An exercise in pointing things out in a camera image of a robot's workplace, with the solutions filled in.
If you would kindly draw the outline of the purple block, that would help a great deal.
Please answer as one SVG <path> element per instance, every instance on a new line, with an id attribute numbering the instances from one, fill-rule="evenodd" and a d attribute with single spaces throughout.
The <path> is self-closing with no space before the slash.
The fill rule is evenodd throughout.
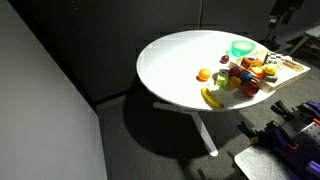
<path id="1" fill-rule="evenodd" d="M 243 71 L 243 69 L 240 68 L 240 67 L 232 67 L 232 68 L 229 70 L 229 76 L 230 76 L 230 77 L 232 77 L 232 76 L 240 77 L 242 71 Z"/>

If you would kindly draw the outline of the light green block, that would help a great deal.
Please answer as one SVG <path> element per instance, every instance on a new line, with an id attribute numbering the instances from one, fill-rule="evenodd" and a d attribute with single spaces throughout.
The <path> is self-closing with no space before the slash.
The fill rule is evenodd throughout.
<path id="1" fill-rule="evenodd" d="M 217 75 L 215 84 L 220 87 L 225 87 L 229 79 L 229 74 L 227 71 L 220 71 Z"/>

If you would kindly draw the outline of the blue block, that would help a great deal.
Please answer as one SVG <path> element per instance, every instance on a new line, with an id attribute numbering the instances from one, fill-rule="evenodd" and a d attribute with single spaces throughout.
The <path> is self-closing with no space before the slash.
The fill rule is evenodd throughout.
<path id="1" fill-rule="evenodd" d="M 251 73 L 247 73 L 247 72 L 242 73 L 240 76 L 242 84 L 249 82 L 252 78 L 253 78 L 253 75 Z"/>

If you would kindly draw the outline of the orange block with hole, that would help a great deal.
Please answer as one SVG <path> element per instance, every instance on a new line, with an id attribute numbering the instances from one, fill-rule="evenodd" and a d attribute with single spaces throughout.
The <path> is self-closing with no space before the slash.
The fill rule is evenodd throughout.
<path id="1" fill-rule="evenodd" d="M 241 61 L 241 66 L 245 69 L 249 69 L 251 67 L 259 67 L 262 65 L 263 62 L 258 58 L 243 57 Z"/>

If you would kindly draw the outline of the yellow lemon in tray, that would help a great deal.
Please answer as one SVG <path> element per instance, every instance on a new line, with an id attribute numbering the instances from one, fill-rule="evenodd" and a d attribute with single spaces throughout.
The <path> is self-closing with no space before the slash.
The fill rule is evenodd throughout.
<path id="1" fill-rule="evenodd" d="M 267 64 L 264 67 L 264 71 L 269 75 L 274 75 L 277 73 L 277 66 L 275 64 Z"/>

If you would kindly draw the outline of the grey block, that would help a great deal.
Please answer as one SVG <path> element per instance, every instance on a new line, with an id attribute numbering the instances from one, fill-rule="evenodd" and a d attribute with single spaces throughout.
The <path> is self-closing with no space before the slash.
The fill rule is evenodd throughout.
<path id="1" fill-rule="evenodd" d="M 264 76 L 264 80 L 266 82 L 272 82 L 275 83 L 278 80 L 278 76 L 277 75 L 265 75 Z"/>

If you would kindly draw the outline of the white round table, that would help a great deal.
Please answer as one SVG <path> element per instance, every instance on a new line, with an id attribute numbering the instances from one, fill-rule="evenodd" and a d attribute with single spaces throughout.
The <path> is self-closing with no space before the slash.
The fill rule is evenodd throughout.
<path id="1" fill-rule="evenodd" d="M 191 30 L 164 36 L 146 46 L 139 54 L 136 71 L 143 85 L 160 98 L 156 108 L 189 114 L 204 141 L 210 155 L 218 150 L 210 137 L 200 114 L 202 112 L 230 112 L 258 104 L 270 97 L 259 91 L 248 98 L 238 89 L 228 90 L 215 84 L 214 75 L 228 66 L 220 62 L 231 49 L 231 43 L 240 40 L 240 35 L 213 31 Z M 206 68 L 211 77 L 198 78 L 198 72 Z M 224 107 L 209 106 L 201 95 L 207 87 Z"/>

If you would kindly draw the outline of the orange fruit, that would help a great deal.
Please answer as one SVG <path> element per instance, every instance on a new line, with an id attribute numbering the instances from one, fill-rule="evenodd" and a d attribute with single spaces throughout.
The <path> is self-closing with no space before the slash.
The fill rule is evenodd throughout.
<path id="1" fill-rule="evenodd" d="M 208 69 L 203 68 L 198 72 L 198 78 L 200 80 L 206 81 L 211 77 L 211 73 Z"/>

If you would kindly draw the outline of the dark red plum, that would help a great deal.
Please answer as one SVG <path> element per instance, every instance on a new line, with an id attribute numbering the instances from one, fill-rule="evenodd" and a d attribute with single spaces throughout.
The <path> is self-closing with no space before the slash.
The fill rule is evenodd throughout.
<path id="1" fill-rule="evenodd" d="M 228 63 L 229 62 L 229 56 L 228 55 L 222 56 L 220 62 L 223 63 L 223 64 Z"/>

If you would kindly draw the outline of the small yellow fruit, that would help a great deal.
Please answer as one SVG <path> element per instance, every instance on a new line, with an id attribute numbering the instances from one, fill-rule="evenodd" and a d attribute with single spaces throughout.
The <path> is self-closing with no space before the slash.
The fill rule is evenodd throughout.
<path id="1" fill-rule="evenodd" d="M 241 85 L 241 79 L 235 76 L 232 76 L 228 80 L 228 86 L 231 88 L 237 88 Z"/>

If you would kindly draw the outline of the red apple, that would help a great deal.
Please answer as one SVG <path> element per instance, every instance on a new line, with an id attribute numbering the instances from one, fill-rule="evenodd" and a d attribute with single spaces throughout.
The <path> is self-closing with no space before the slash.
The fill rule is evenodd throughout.
<path id="1" fill-rule="evenodd" d="M 248 82 L 242 86 L 242 94 L 247 97 L 254 97 L 259 91 L 256 83 Z"/>

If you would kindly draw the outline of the green plastic bowl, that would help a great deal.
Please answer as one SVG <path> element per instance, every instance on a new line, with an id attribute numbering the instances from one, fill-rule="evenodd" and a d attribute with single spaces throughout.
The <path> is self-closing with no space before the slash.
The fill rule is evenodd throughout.
<path id="1" fill-rule="evenodd" d="M 247 40 L 235 40 L 231 43 L 231 53 L 235 57 L 244 56 L 251 53 L 255 48 L 255 44 Z"/>

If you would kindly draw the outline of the checkered black white cube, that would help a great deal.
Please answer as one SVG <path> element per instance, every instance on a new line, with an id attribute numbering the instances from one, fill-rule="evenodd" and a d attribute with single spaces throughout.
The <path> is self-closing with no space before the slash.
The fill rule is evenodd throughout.
<path id="1" fill-rule="evenodd" d="M 264 59 L 265 64 L 281 65 L 283 61 L 284 61 L 283 55 L 274 53 L 274 52 L 269 52 Z"/>

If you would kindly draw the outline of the purple black clamp stand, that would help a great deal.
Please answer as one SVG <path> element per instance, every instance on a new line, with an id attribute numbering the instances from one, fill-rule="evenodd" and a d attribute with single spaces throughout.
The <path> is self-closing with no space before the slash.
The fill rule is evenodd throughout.
<path id="1" fill-rule="evenodd" d="M 271 110 L 282 124 L 270 121 L 263 130 L 238 124 L 250 142 L 234 157 L 238 168 L 248 180 L 320 180 L 320 103 L 289 110 L 278 101 Z"/>

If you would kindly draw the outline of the wooden chair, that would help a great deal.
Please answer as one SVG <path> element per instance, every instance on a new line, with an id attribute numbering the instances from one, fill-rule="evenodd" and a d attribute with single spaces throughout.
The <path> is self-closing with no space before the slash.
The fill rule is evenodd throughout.
<path id="1" fill-rule="evenodd" d="M 300 47 L 305 44 L 320 44 L 320 25 L 315 26 L 303 33 L 302 39 L 291 49 L 289 56 L 293 55 Z"/>

